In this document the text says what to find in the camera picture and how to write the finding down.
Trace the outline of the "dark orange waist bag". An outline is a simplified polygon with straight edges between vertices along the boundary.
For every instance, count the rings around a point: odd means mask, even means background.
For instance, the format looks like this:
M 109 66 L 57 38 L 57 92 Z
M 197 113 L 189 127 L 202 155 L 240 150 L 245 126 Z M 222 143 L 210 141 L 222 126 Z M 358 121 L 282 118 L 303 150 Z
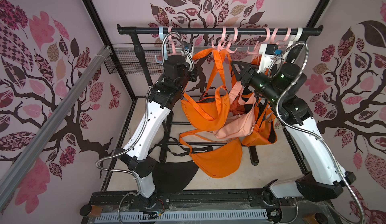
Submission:
M 242 105 L 239 103 L 239 100 L 242 99 L 243 101 L 247 102 L 252 96 L 255 97 L 254 93 L 249 89 L 245 89 L 243 93 L 240 96 L 237 96 L 231 104 L 230 113 L 232 113 L 232 115 L 243 115 L 249 113 L 253 109 L 253 103 Z

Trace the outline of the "peach pink bag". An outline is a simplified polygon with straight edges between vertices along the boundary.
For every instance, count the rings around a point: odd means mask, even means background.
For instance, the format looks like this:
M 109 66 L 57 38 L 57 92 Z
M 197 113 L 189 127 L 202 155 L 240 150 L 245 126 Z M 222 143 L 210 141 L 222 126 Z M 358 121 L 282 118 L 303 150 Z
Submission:
M 229 92 L 229 102 L 230 104 L 236 99 L 237 96 L 240 96 L 243 92 L 244 86 L 240 81 L 237 81 Z M 253 107 L 256 104 L 256 97 L 250 97 L 247 102 L 242 99 L 239 100 L 239 103 L 251 104 L 253 103 Z M 231 139 L 238 137 L 246 137 L 247 135 L 252 133 L 254 126 L 254 111 L 253 109 L 243 115 L 234 115 L 227 118 L 225 125 L 219 130 L 213 131 L 213 134 L 218 139 Z

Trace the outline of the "bright orange sling bag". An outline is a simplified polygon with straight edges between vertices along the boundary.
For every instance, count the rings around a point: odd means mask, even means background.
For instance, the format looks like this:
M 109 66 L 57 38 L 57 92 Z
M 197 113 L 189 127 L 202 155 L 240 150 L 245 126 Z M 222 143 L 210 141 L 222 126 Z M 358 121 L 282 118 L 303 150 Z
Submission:
M 277 141 L 274 129 L 276 116 L 271 107 L 267 103 L 259 103 L 254 108 L 254 113 L 255 125 L 252 133 L 242 140 L 242 145 L 251 147 L 274 144 Z

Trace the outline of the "orange backpack with straps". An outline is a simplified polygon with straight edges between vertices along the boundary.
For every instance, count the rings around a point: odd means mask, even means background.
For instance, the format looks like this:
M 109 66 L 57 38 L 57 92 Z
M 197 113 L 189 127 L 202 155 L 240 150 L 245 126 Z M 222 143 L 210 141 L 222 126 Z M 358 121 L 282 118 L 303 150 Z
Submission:
M 218 51 L 211 48 L 196 53 L 193 60 L 202 59 L 210 54 L 213 55 L 215 65 L 207 87 L 211 87 L 216 75 L 220 75 L 222 85 L 216 88 L 214 96 L 195 101 L 185 93 L 181 100 L 182 109 L 190 124 L 199 130 L 208 132 L 219 130 L 224 126 L 231 106 L 223 66 L 225 58 L 231 59 L 230 54 L 225 49 Z

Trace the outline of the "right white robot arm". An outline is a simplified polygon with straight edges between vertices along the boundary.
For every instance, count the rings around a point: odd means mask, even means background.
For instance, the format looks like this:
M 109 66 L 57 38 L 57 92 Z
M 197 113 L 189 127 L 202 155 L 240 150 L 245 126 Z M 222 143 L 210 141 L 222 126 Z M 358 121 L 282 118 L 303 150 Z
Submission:
M 272 181 L 268 187 L 275 198 L 304 197 L 313 202 L 336 199 L 356 180 L 335 159 L 322 138 L 308 104 L 296 96 L 306 82 L 303 67 L 285 63 L 270 79 L 259 73 L 255 65 L 234 61 L 231 63 L 237 81 L 254 88 L 255 93 L 269 102 L 274 115 L 291 135 L 303 153 L 310 170 L 301 177 Z

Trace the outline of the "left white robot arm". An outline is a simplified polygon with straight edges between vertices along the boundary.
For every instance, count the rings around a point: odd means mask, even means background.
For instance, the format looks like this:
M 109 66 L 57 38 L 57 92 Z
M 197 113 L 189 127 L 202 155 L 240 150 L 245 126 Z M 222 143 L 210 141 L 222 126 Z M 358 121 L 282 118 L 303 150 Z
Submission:
M 148 156 L 150 145 L 164 120 L 184 95 L 188 82 L 197 81 L 197 69 L 190 54 L 169 56 L 163 68 L 161 78 L 147 93 L 145 114 L 135 133 L 123 148 L 116 150 L 118 158 L 134 176 L 139 195 L 145 198 L 155 191 L 152 172 L 156 160 Z

